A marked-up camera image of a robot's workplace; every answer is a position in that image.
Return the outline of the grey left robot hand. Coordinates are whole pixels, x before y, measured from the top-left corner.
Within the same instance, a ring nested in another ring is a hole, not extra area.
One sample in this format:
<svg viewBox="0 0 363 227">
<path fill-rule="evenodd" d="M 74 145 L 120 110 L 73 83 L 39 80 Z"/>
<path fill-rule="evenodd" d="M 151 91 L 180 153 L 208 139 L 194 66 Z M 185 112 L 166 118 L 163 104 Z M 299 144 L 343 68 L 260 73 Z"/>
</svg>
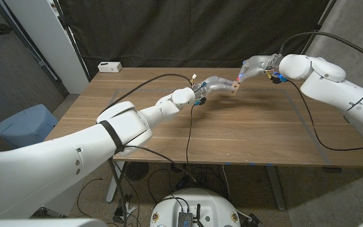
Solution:
<svg viewBox="0 0 363 227">
<path fill-rule="evenodd" d="M 211 76 L 194 85 L 192 89 L 196 100 L 207 97 L 212 91 L 235 91 L 232 81 L 218 76 Z"/>
</svg>

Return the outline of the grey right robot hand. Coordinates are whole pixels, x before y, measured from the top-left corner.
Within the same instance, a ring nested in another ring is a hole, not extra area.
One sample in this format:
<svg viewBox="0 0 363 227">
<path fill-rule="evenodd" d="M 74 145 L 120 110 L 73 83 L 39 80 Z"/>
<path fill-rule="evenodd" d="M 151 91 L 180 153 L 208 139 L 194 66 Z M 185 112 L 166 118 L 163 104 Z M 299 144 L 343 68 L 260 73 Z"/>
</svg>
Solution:
<svg viewBox="0 0 363 227">
<path fill-rule="evenodd" d="M 272 54 L 254 55 L 244 60 L 237 77 L 237 82 L 242 83 L 246 79 L 278 69 L 283 58 L 282 54 Z"/>
</svg>

